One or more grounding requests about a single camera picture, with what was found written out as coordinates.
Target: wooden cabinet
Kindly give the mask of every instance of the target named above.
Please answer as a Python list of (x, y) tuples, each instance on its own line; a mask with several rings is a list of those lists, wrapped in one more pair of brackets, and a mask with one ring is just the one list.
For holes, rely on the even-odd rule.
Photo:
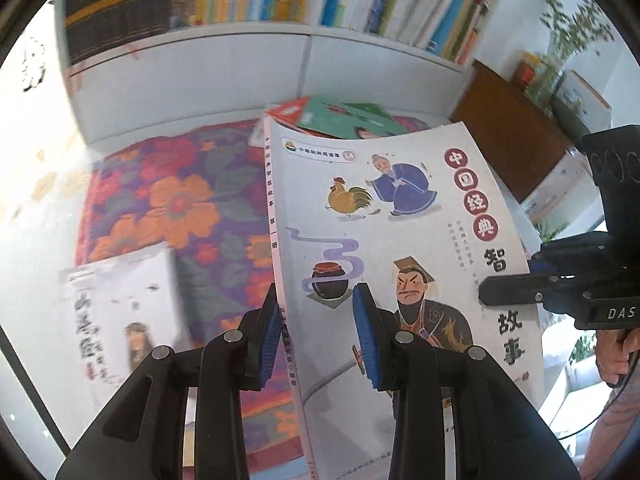
[(522, 202), (571, 141), (512, 83), (476, 61), (476, 78), (450, 117), (463, 121), (486, 161)]

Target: vase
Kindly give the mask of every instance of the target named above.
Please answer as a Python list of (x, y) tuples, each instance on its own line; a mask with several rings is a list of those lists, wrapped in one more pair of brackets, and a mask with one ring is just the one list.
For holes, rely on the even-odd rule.
[(312, 278), (336, 278), (330, 282), (316, 282), (311, 286), (316, 294), (323, 300), (338, 300), (345, 295), (349, 288), (349, 280), (341, 280), (340, 276), (346, 273), (335, 262), (322, 262), (314, 267)]
[(525, 95), (541, 110), (547, 111), (549, 109), (562, 73), (575, 54), (576, 50), (566, 40), (563, 40), (558, 34), (551, 34), (549, 48), (542, 57), (542, 63), (536, 70), (536, 76), (525, 92)]

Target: metal screw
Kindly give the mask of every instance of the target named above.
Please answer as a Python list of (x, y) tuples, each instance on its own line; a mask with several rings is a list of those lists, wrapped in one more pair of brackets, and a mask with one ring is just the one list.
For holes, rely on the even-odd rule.
[(414, 335), (411, 332), (402, 330), (402, 332), (396, 333), (396, 341), (398, 341), (400, 344), (407, 345), (413, 340), (414, 340)]
[(228, 330), (225, 332), (225, 341), (227, 343), (235, 343), (242, 339), (242, 332), (239, 330)]
[(153, 359), (164, 359), (169, 355), (169, 347), (168, 346), (157, 346), (151, 351), (151, 357)]
[(484, 348), (480, 348), (479, 346), (472, 346), (469, 349), (469, 357), (471, 357), (474, 361), (482, 361), (486, 357), (486, 352)]

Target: cartoon rooster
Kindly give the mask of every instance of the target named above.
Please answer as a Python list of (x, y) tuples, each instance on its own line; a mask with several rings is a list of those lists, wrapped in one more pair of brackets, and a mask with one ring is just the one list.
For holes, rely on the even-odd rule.
[(351, 213), (355, 213), (358, 209), (366, 209), (371, 206), (373, 199), (366, 189), (352, 187), (346, 191), (344, 184), (342, 177), (337, 176), (334, 178), (334, 184), (331, 186), (331, 193), (329, 193), (329, 207), (327, 209), (333, 209), (338, 213), (351, 216)]

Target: red circle logo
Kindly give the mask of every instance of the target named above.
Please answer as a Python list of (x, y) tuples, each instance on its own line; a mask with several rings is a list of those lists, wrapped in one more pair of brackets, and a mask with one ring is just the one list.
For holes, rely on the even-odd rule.
[(478, 240), (490, 242), (498, 235), (498, 222), (491, 215), (480, 215), (474, 220), (474, 233)]
[(478, 187), (478, 176), (469, 168), (457, 170), (453, 180), (462, 191), (469, 191)]
[(469, 158), (462, 150), (451, 148), (444, 154), (444, 161), (447, 163), (447, 166), (457, 170), (458, 168), (464, 168), (468, 164)]
[(486, 213), (489, 209), (489, 199), (482, 191), (474, 189), (465, 195), (465, 208), (472, 215)]

